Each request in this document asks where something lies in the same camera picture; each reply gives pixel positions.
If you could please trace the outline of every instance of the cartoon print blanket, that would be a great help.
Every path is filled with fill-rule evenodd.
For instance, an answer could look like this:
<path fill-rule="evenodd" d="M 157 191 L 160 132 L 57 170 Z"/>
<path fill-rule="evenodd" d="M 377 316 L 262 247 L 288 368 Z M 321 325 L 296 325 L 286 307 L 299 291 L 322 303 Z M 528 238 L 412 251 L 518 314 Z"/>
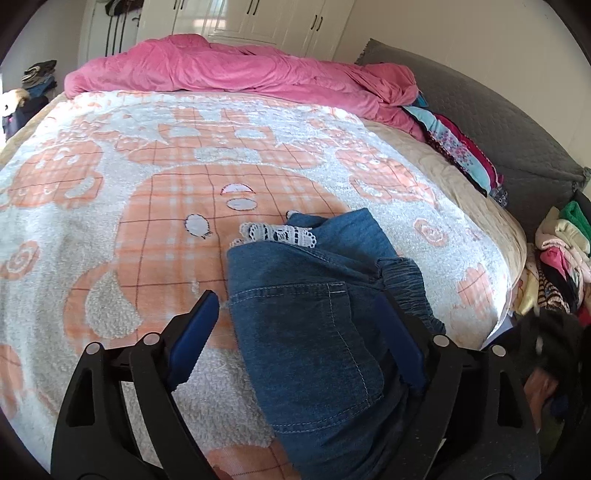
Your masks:
<path fill-rule="evenodd" d="M 449 335 L 478 348 L 510 288 L 499 249 L 354 115 L 235 93 L 84 93 L 57 105 L 0 172 L 2 410 L 48 467 L 85 345 L 131 345 L 211 289 L 220 318 L 174 393 L 179 409 L 231 475 L 298 478 L 237 351 L 225 252 L 244 222 L 362 207 L 415 259 Z M 140 449 L 157 462 L 125 388 Z"/>

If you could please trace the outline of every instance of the green sweater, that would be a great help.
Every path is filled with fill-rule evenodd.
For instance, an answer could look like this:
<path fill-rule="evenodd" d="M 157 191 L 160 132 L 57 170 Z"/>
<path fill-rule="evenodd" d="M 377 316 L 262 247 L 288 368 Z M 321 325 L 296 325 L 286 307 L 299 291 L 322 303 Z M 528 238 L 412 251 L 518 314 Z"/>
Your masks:
<path fill-rule="evenodd" d="M 591 225 L 583 215 L 581 211 L 581 207 L 575 201 L 572 201 L 564 207 L 559 214 L 560 218 L 564 220 L 568 220 L 572 223 L 576 228 L 581 230 L 581 233 L 587 237 L 587 240 L 591 241 Z"/>

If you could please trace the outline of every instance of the blue jeans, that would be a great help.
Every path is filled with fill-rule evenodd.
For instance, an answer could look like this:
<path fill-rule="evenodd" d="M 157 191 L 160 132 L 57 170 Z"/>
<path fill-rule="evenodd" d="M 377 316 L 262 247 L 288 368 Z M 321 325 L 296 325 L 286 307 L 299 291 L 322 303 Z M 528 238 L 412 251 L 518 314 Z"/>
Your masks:
<path fill-rule="evenodd" d="M 228 251 L 230 310 L 257 400 L 304 480 L 375 477 L 397 448 L 409 389 L 375 323 L 376 295 L 432 332 L 423 277 L 367 209 L 295 214 L 315 248 L 274 241 Z"/>

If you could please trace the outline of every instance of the pile of clothes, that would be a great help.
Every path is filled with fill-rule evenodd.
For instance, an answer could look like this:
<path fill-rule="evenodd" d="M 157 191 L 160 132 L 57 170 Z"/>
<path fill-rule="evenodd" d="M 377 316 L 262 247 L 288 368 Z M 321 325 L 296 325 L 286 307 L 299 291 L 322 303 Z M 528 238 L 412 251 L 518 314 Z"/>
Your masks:
<path fill-rule="evenodd" d="M 56 65 L 57 60 L 48 60 L 36 63 L 24 72 L 22 88 L 29 92 L 31 98 L 38 98 L 57 87 L 54 76 Z"/>
<path fill-rule="evenodd" d="M 513 310 L 534 306 L 575 314 L 591 324 L 591 201 L 577 191 L 562 210 L 552 207 L 528 244 Z"/>
<path fill-rule="evenodd" d="M 36 63 L 24 72 L 22 88 L 0 95 L 2 129 L 6 140 L 12 138 L 48 103 L 47 94 L 57 87 L 57 61 Z"/>

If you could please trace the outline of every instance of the pink blanket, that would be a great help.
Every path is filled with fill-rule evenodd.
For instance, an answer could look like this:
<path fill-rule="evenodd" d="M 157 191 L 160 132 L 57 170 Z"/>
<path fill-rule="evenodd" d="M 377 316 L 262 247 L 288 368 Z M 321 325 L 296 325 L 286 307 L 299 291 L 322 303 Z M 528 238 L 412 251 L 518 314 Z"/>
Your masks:
<path fill-rule="evenodd" d="M 70 99 L 113 90 L 259 93 L 342 108 L 424 139 L 420 127 L 399 108 L 418 96 L 408 67 L 301 59 L 272 47 L 209 43 L 201 35 L 147 40 L 126 53 L 91 60 L 66 77 L 65 90 Z"/>

